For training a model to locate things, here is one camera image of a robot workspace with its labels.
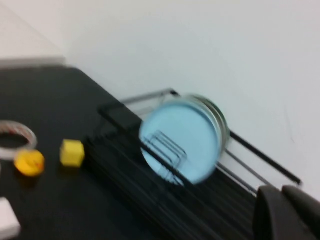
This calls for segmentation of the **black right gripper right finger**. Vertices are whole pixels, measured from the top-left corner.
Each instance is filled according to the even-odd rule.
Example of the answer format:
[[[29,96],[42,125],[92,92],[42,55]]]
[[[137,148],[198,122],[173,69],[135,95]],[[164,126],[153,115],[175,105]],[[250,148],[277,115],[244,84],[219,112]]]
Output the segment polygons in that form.
[[[320,239],[320,202],[300,188],[285,185],[281,190],[309,231]]]

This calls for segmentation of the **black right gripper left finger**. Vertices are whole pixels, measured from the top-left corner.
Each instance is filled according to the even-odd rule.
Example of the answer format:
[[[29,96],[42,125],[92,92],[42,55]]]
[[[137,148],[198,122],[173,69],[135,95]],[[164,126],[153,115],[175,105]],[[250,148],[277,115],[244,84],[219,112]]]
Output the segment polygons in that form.
[[[310,231],[293,206],[272,186],[258,190],[252,229],[255,240],[310,239]]]

